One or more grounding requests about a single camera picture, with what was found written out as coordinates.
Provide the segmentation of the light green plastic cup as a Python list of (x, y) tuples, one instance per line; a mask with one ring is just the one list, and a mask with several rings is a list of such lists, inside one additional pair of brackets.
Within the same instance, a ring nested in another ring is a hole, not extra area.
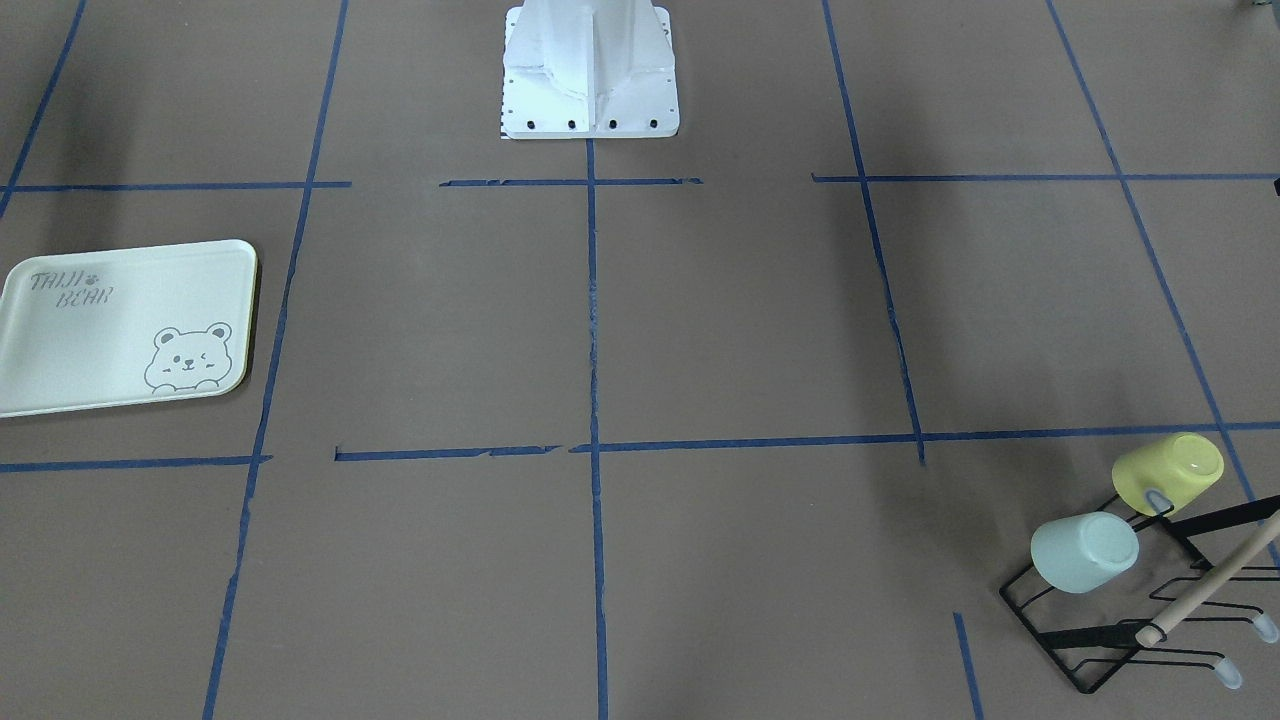
[(1132, 569), (1140, 555), (1135, 529), (1111, 512), (1047, 521), (1030, 538), (1033, 568), (1055, 589), (1084, 594)]

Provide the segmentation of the pale green bear tray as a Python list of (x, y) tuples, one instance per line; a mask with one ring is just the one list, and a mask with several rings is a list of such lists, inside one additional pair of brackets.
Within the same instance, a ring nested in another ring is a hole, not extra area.
[(244, 378), (259, 255), (243, 240), (29, 258), (3, 287), (1, 414), (216, 397)]

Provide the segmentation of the yellow plastic cup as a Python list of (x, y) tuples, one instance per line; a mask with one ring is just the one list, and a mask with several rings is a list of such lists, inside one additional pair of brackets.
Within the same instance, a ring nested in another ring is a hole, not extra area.
[(1180, 432), (1124, 454), (1111, 469), (1119, 498), (1146, 516), (1183, 510), (1225, 471), (1219, 447), (1202, 434)]

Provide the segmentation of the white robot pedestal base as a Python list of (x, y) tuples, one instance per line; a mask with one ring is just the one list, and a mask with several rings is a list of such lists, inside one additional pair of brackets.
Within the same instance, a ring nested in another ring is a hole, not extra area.
[(503, 22), (500, 137), (668, 138), (671, 14), (650, 1), (525, 1)]

